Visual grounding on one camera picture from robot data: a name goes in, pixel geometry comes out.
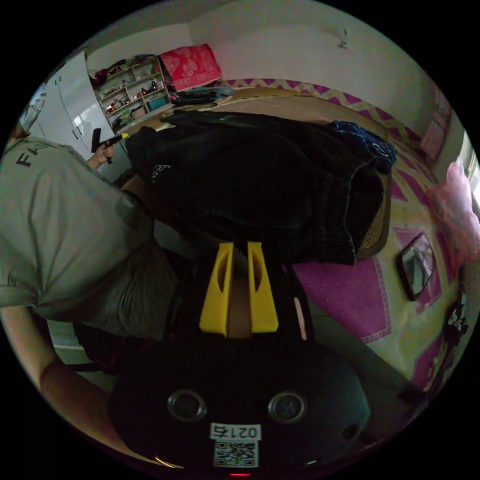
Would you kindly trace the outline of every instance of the yellow bracket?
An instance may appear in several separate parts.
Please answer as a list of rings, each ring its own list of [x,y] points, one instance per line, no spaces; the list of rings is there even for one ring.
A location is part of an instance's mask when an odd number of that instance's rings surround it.
[[[227,336],[233,258],[234,244],[221,243],[201,311],[199,327],[202,332]]]
[[[253,334],[276,332],[279,318],[261,243],[248,242],[248,287],[251,332]]]

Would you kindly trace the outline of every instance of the red cushion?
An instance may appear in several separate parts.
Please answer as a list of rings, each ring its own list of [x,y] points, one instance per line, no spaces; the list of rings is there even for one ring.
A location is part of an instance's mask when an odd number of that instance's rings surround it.
[[[160,55],[177,92],[203,87],[222,78],[212,49],[205,43],[184,46]]]

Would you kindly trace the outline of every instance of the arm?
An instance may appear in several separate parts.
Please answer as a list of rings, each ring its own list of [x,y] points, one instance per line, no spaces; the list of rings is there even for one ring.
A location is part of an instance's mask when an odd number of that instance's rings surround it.
[[[93,169],[98,170],[105,162],[108,162],[114,156],[114,147],[100,145],[97,151],[86,161],[87,165]]]
[[[109,394],[60,361],[38,332],[27,308],[2,308],[1,316],[11,345],[31,381],[67,422],[111,449],[156,463],[124,444],[107,415]]]

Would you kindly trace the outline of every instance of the label sticker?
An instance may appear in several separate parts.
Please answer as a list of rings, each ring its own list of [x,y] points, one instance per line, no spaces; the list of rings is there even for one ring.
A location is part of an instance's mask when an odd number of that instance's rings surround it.
[[[258,467],[258,441],[216,440],[213,466],[243,469]]]
[[[262,439],[262,426],[211,423],[210,439],[228,442],[258,442]]]

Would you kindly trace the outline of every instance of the window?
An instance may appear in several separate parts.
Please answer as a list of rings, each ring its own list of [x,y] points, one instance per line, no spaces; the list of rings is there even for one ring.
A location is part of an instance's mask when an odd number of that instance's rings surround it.
[[[476,204],[480,206],[480,165],[475,152],[471,156],[468,167],[468,180],[470,181],[471,192]]]
[[[468,181],[470,182],[473,201],[476,203],[473,210],[478,211],[480,206],[480,165],[467,132],[464,132],[463,134],[460,158],[462,159],[465,172],[468,176]]]

